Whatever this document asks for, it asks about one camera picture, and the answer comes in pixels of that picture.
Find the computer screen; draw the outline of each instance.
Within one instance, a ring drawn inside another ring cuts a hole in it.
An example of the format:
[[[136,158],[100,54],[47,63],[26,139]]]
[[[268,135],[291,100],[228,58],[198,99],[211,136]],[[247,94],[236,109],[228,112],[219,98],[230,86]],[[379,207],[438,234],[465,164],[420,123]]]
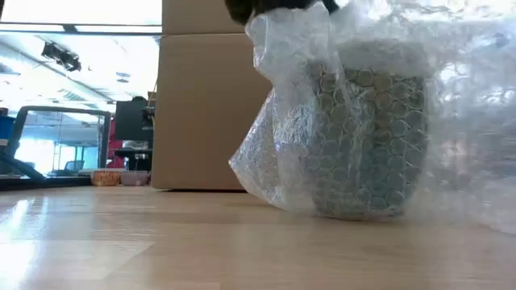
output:
[[[142,119],[142,110],[147,106],[147,101],[117,101],[114,116],[114,138],[117,140],[151,141],[154,128],[144,124]]]

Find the plastic wrap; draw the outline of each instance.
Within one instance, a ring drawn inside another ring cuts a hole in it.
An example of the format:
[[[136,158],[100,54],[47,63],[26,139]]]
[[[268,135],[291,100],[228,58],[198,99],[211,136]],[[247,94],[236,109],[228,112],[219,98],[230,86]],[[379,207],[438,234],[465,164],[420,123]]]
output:
[[[514,230],[516,5],[443,3],[253,19],[254,64],[274,89],[230,160],[246,190],[331,218],[418,209]]]

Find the cardboard box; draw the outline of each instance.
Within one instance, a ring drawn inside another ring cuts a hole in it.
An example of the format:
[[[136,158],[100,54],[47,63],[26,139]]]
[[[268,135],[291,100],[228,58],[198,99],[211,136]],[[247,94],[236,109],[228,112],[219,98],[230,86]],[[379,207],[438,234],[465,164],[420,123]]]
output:
[[[163,38],[152,186],[241,189],[227,161],[270,89],[244,34]]]
[[[163,32],[170,35],[243,33],[223,0],[164,0]]]

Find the light wood surface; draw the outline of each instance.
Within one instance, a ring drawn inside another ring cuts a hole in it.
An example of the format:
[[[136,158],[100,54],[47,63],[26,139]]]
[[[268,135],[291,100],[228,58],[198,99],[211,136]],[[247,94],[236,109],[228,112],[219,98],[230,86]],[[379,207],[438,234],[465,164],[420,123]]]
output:
[[[516,238],[303,217],[242,193],[0,196],[0,289],[516,289]]]

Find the wooden floor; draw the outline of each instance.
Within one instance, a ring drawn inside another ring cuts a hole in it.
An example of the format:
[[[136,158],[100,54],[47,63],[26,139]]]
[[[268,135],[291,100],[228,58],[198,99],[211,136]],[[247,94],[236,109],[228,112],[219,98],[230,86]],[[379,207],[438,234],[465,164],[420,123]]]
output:
[[[0,289],[516,289],[516,237],[300,217],[242,193],[0,196]]]

